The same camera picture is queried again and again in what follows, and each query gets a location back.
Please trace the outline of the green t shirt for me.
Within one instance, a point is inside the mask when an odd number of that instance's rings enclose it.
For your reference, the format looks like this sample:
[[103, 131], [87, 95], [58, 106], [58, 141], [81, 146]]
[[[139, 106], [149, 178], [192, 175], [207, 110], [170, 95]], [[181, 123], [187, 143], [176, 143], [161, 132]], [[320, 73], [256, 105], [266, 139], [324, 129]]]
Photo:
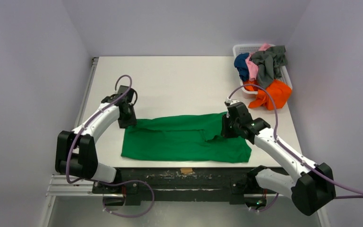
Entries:
[[125, 130], [121, 156], [144, 161], [246, 163], [247, 142], [221, 135], [224, 113], [138, 119]]

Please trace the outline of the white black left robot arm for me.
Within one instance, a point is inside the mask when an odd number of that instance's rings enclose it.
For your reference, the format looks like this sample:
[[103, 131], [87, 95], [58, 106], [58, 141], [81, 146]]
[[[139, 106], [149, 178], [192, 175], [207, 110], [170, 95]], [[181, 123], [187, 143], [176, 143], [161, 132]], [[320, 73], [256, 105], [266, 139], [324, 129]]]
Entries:
[[64, 175], [100, 181], [109, 193], [121, 190], [122, 180], [116, 177], [114, 167], [98, 161], [95, 144], [114, 122], [126, 129], [137, 124], [134, 105], [137, 92], [128, 87], [120, 88], [106, 96], [98, 109], [83, 124], [71, 131], [62, 131], [57, 137], [55, 170]]

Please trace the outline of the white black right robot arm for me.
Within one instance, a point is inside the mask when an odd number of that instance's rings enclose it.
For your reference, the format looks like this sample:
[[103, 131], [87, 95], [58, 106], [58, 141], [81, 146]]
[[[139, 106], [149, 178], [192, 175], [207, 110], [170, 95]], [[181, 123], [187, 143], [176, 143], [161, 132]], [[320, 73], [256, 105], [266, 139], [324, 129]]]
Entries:
[[247, 174], [246, 186], [251, 192], [268, 189], [288, 197], [304, 215], [310, 216], [336, 198], [330, 182], [333, 172], [325, 163], [320, 165], [302, 156], [283, 140], [262, 118], [253, 119], [248, 108], [239, 101], [226, 101], [227, 112], [222, 116], [221, 135], [240, 137], [270, 155], [286, 171], [277, 173], [258, 166]]

